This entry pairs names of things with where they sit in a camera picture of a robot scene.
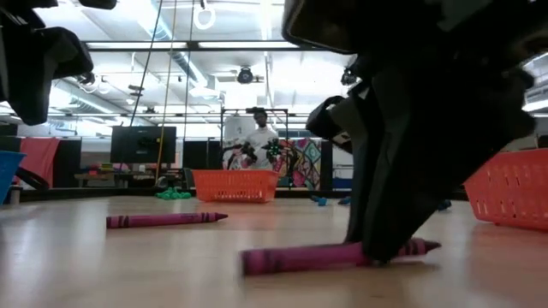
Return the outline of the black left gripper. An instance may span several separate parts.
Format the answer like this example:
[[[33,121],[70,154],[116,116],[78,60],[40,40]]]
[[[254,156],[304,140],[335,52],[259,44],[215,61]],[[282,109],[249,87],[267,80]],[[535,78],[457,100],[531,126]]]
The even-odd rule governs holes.
[[[89,51],[75,33],[0,10],[0,100],[27,125],[46,122],[53,80],[92,70]]]

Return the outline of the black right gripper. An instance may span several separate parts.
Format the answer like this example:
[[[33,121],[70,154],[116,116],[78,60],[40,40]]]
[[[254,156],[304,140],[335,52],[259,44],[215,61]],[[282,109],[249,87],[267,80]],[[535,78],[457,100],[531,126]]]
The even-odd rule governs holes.
[[[354,56],[348,71],[359,77],[424,49],[479,72],[436,76],[383,110],[363,231],[375,260],[391,260],[453,189],[534,130],[521,108],[534,78],[512,71],[548,50],[548,0],[284,0],[282,35]]]

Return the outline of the purple crayon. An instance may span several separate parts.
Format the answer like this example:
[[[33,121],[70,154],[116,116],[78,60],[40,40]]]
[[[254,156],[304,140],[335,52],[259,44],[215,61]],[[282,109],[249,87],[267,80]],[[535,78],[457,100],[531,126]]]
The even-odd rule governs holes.
[[[105,226],[108,229],[161,227],[218,222],[228,217],[227,214],[217,212],[175,213],[154,216],[108,216],[105,219]]]
[[[244,276],[364,267],[376,263],[361,243],[263,248],[239,252]]]

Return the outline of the black pillar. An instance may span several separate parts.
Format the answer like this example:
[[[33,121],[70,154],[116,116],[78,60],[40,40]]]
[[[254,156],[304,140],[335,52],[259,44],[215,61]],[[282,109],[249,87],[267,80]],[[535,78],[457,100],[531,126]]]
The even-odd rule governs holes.
[[[322,149],[320,166],[320,189],[322,191],[332,190],[333,179],[333,150],[330,147]]]

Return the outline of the colourful mural panel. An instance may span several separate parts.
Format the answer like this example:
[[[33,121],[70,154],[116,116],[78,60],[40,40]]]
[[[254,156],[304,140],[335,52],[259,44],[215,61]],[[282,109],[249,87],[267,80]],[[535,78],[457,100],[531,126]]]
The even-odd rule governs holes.
[[[281,139],[282,154],[274,164],[279,173],[279,184],[286,187],[292,178],[292,187],[320,189],[321,142],[314,139]]]

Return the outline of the red cloth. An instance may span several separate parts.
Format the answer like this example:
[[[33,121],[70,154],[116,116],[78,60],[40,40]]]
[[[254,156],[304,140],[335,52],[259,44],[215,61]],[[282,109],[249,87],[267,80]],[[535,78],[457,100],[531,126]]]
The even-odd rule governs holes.
[[[53,166],[60,140],[55,138],[24,138],[21,152],[26,156],[20,166],[44,179],[53,186]]]

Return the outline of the black device green lights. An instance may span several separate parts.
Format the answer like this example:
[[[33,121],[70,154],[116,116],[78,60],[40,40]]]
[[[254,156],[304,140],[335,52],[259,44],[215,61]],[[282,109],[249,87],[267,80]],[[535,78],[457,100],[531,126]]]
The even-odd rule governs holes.
[[[279,143],[279,139],[271,139],[266,145],[262,146],[266,151],[266,157],[271,164],[274,164],[278,157],[282,154],[283,146]]]

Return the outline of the orange plastic basket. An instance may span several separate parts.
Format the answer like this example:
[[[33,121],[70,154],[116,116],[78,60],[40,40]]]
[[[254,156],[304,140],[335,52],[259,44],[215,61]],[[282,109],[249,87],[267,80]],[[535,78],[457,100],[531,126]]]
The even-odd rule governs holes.
[[[194,169],[192,174],[203,202],[268,203],[278,183],[278,173],[266,169]]]
[[[548,232],[548,148],[499,152],[464,187],[477,219]]]

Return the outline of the person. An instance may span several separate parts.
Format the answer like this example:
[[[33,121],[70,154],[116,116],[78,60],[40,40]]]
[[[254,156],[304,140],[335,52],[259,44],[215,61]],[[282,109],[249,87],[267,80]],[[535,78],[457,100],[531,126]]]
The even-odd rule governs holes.
[[[268,145],[270,141],[278,139],[278,136],[267,127],[268,115],[263,109],[253,108],[253,119],[257,128],[245,138],[245,143],[253,149],[254,158],[247,157],[247,166],[250,169],[272,170],[273,163],[267,157],[267,150],[264,149],[264,146]]]

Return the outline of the black monitor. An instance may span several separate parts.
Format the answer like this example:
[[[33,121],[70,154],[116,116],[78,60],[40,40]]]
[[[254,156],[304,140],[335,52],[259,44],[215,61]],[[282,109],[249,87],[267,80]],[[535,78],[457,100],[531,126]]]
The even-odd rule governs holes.
[[[175,127],[113,127],[110,141],[112,163],[162,163],[176,161]]]

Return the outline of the black aluminium table frame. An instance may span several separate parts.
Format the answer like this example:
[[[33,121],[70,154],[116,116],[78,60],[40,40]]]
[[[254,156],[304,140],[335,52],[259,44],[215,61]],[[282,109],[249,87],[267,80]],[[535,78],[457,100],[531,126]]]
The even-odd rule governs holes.
[[[56,188],[46,191],[23,190],[20,194],[20,202],[35,202],[48,200],[61,200],[72,198],[102,198],[114,196],[154,196],[162,192],[161,188]],[[308,191],[308,190],[276,190],[276,198],[309,198],[310,196],[322,198],[344,198],[350,195],[350,191]]]

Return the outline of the black ceiling light rail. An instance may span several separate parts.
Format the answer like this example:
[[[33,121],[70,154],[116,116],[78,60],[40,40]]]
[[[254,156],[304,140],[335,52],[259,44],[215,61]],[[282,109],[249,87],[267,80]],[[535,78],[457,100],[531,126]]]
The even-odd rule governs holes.
[[[296,45],[283,40],[237,41],[85,41],[92,52],[141,52],[141,51],[330,51],[325,47]],[[348,55],[348,51],[331,50]]]

